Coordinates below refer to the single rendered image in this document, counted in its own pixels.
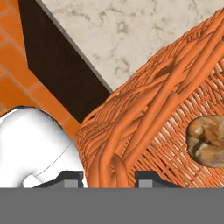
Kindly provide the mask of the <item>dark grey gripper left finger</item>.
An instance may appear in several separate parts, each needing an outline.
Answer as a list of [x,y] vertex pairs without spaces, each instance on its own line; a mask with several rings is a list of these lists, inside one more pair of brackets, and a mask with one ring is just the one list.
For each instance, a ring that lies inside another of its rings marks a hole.
[[62,171],[56,179],[47,181],[36,188],[83,188],[83,171]]

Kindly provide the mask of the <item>brown bread loaf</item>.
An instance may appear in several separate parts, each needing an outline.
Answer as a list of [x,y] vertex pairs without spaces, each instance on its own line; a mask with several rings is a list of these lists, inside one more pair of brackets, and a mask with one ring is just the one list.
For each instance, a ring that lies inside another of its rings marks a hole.
[[197,163],[224,168],[224,115],[206,115],[192,120],[186,129],[187,151]]

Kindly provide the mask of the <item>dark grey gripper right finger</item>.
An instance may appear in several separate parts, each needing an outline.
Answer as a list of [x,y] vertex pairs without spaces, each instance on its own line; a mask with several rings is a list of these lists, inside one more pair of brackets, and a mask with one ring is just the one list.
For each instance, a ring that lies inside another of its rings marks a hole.
[[175,188],[169,181],[163,180],[155,171],[135,171],[135,188]]

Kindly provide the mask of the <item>orange wicker basket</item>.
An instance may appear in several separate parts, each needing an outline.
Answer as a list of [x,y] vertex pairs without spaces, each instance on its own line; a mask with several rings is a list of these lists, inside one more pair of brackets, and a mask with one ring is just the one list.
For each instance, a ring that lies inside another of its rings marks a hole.
[[182,187],[224,187],[224,168],[193,161],[186,128],[224,116],[224,8],[160,49],[82,122],[75,136],[90,187],[132,187],[154,171]]

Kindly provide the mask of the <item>white rounded object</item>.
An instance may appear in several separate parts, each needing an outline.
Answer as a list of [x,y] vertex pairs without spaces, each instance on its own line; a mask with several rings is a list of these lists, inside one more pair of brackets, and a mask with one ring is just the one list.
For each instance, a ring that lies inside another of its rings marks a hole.
[[74,140],[38,108],[14,108],[0,116],[0,188],[18,188],[29,176],[41,183],[63,171],[83,172]]

